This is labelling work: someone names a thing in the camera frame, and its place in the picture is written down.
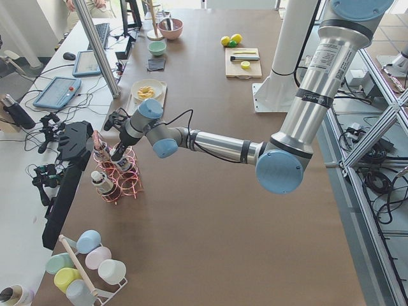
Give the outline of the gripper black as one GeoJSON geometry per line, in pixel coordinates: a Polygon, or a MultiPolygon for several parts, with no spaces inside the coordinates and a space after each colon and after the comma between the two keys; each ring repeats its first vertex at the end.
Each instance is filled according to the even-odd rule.
{"type": "Polygon", "coordinates": [[[129,148],[129,145],[126,145],[123,142],[119,142],[119,144],[115,148],[115,155],[123,156],[128,148],[129,148]]]}

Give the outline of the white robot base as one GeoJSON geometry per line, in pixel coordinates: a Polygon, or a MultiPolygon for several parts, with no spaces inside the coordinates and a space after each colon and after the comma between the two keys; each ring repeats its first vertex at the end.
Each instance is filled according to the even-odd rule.
{"type": "Polygon", "coordinates": [[[252,85],[257,113],[287,112],[295,97],[295,72],[313,28],[320,2],[289,1],[270,74],[252,85]]]}

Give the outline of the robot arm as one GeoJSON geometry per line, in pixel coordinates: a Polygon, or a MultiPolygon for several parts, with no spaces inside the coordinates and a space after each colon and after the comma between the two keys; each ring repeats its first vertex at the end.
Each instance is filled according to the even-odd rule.
{"type": "Polygon", "coordinates": [[[253,143],[189,127],[168,127],[155,99],[144,100],[120,129],[112,159],[146,137],[165,158],[184,147],[235,163],[253,164],[258,182],[286,194],[302,182],[312,158],[312,141],[359,49],[368,47],[390,1],[330,1],[318,30],[319,45],[280,130],[268,142],[253,143]]]}

